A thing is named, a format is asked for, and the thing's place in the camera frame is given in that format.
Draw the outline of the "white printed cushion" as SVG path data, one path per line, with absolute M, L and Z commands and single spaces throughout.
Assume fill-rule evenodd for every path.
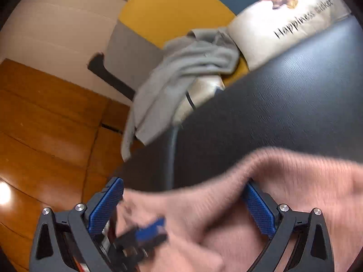
M 350 13 L 343 0 L 259 0 L 245 8 L 225 29 L 241 52 L 238 68 L 230 75 L 197 77 L 175 111 L 173 124 L 238 78 Z

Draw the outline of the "grey sweatshirt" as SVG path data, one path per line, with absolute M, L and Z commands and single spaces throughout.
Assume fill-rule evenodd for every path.
M 123 160 L 130 159 L 134 139 L 149 144 L 222 92 L 222 77 L 236 71 L 239 55 L 225 28 L 194 29 L 166 43 L 162 62 L 133 100 L 121 144 Z

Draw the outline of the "grey yellow blue sofa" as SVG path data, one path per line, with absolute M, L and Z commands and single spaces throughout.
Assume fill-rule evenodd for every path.
M 107 48 L 88 69 L 129 100 L 161 62 L 164 44 L 197 28 L 228 25 L 258 0 L 128 0 Z

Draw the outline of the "pink knit sweater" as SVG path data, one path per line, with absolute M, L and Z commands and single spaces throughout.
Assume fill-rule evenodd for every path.
M 362 249 L 362 165 L 272 147 L 198 185 L 125 190 L 116 235 L 164 220 L 167 240 L 140 271 L 247 271 L 277 235 L 281 205 L 307 227 L 321 219 L 335 270 L 349 270 Z

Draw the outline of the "wooden wardrobe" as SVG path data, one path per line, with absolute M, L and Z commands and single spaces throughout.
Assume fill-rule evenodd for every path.
M 122 163 L 128 106 L 12 60 L 1 63 L 1 270 L 27 271 L 41 211 L 72 208 Z

